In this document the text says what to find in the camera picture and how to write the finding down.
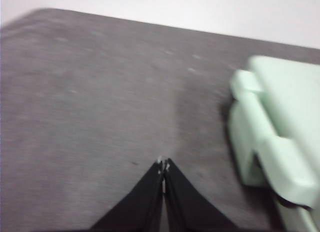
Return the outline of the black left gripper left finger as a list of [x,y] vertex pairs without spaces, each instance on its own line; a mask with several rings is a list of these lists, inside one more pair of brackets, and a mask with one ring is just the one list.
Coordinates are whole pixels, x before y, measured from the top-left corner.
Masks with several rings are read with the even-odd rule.
[[93,231],[159,231],[163,161],[157,159],[134,188],[92,227]]

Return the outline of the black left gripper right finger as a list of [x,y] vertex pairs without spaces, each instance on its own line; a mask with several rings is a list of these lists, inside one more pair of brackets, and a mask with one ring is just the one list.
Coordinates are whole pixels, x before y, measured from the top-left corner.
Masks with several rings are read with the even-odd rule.
[[170,231],[236,231],[237,225],[202,196],[170,158],[165,162]]

